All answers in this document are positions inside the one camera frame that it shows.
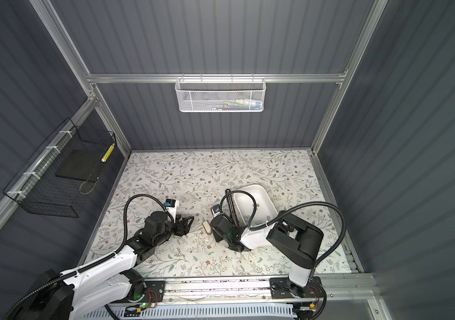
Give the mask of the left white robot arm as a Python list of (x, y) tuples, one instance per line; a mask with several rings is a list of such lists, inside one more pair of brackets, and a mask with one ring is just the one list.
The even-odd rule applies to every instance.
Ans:
[(6, 319), (75, 319), (114, 301), (143, 299), (147, 287), (135, 266), (151, 257), (172, 236), (190, 231), (192, 216), (155, 211), (119, 251), (80, 267), (39, 277), (34, 288), (5, 315)]

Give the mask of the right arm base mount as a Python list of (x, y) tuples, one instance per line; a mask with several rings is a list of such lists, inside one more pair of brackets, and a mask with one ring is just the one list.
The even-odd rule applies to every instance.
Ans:
[(304, 287), (294, 284), (287, 277), (272, 277), (269, 279), (269, 283), (273, 299), (312, 299), (318, 301), (326, 296), (322, 281), (316, 276), (310, 277)]

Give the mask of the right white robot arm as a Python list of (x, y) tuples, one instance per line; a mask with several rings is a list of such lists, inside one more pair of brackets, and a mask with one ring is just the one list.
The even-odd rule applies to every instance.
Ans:
[(221, 214), (212, 219), (210, 227), (215, 238), (225, 241), (232, 251), (276, 248), (291, 261), (288, 279), (299, 288), (305, 288), (310, 280), (324, 237), (321, 229), (292, 214), (259, 231), (236, 227)]

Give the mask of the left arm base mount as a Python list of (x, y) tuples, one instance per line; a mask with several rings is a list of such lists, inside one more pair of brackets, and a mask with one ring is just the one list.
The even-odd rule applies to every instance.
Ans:
[(136, 305), (142, 309), (156, 307), (163, 301), (165, 293), (164, 281), (144, 281), (132, 285), (127, 297), (109, 303), (110, 305), (129, 304)]

